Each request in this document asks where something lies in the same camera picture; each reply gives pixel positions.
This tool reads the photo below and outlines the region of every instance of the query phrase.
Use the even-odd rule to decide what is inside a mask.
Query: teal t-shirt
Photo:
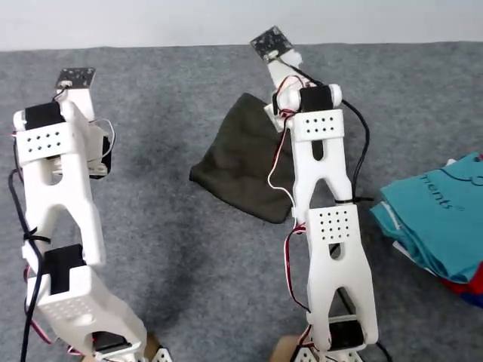
[[[388,236],[406,247],[418,264],[466,283],[483,261],[483,156],[473,153],[420,176],[381,189],[401,225],[380,205],[373,213]]]

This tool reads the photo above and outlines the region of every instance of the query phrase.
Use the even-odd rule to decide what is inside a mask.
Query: bracket with holes
[[[20,166],[41,158],[77,152],[79,144],[75,132],[75,126],[67,122],[17,132]]]
[[[295,142],[344,137],[342,109],[297,113],[293,131]]]
[[[291,359],[293,362],[362,362],[357,352],[343,352],[338,354],[329,354],[326,356],[318,356],[314,354],[308,347],[302,347],[298,350],[297,355]]]
[[[155,354],[152,362],[173,362],[171,355],[166,348],[161,347]]]
[[[310,240],[327,244],[349,241],[358,235],[358,212],[354,204],[310,209],[307,217]]]

